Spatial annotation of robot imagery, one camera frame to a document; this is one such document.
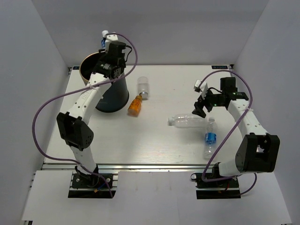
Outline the large clear unlabelled bottle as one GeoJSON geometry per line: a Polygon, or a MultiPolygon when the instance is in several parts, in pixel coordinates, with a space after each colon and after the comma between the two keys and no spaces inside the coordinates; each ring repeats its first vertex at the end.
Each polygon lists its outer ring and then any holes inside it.
{"type": "Polygon", "coordinates": [[[168,125],[176,128],[204,128],[206,119],[194,114],[177,114],[168,118],[168,125]]]}

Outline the clear bottle dark blue label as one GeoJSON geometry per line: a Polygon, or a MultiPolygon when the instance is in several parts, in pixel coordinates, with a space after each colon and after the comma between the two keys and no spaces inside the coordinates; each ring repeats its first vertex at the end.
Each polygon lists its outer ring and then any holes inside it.
{"type": "Polygon", "coordinates": [[[101,40],[102,49],[105,49],[106,36],[108,33],[109,33],[109,31],[107,31],[107,30],[102,31],[102,40],[101,40]]]}

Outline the small clear bottle blue label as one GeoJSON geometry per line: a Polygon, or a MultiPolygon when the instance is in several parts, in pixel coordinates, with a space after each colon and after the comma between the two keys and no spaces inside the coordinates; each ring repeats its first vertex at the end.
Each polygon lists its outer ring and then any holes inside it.
{"type": "Polygon", "coordinates": [[[217,125],[213,117],[209,117],[205,130],[203,158],[209,160],[216,150],[217,125]]]}

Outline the orange juice plastic bottle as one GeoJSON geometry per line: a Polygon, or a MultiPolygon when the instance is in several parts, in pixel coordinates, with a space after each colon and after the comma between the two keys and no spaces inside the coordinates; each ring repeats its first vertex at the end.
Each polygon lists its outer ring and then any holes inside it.
{"type": "Polygon", "coordinates": [[[129,116],[137,117],[140,113],[142,106],[142,97],[140,95],[136,96],[135,99],[131,102],[127,114],[129,116]]]}

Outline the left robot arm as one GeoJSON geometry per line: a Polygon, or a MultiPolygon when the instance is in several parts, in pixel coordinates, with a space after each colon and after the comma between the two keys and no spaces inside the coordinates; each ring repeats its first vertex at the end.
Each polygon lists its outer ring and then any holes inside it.
{"type": "Polygon", "coordinates": [[[57,116],[60,136],[71,148],[78,164],[76,170],[83,174],[83,182],[88,187],[94,187],[99,182],[97,165],[90,148],[94,133],[88,124],[101,97],[112,86],[109,81],[124,73],[126,46],[123,42],[113,41],[108,50],[99,51],[95,65],[89,70],[88,89],[80,94],[66,113],[60,112],[57,116]]]}

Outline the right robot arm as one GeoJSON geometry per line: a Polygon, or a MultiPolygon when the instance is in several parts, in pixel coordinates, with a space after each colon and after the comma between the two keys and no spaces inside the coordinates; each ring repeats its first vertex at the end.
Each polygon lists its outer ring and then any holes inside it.
{"type": "Polygon", "coordinates": [[[242,142],[233,159],[215,163],[211,175],[204,175],[204,182],[212,182],[217,187],[224,186],[229,179],[245,173],[271,173],[275,169],[280,139],[263,128],[250,109],[250,99],[244,92],[239,92],[234,77],[220,80],[220,93],[214,94],[206,82],[197,80],[194,90],[200,93],[195,102],[194,115],[206,117],[213,107],[225,107],[234,118],[242,135],[242,142]]]}

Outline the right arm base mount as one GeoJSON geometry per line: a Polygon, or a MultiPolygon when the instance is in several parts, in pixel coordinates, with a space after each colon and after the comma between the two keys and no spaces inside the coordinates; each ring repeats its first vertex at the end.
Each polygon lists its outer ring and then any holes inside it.
{"type": "Polygon", "coordinates": [[[195,172],[190,176],[191,181],[195,182],[197,200],[216,200],[216,199],[238,199],[241,198],[240,187],[237,178],[204,182],[202,173],[195,172]]]}

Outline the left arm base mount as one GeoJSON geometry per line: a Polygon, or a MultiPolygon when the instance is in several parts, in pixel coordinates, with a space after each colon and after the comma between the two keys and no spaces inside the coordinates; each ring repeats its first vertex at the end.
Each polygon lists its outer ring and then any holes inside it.
{"type": "Polygon", "coordinates": [[[82,199],[111,199],[117,188],[116,174],[101,174],[105,181],[95,175],[80,174],[79,171],[72,173],[68,198],[82,199]]]}

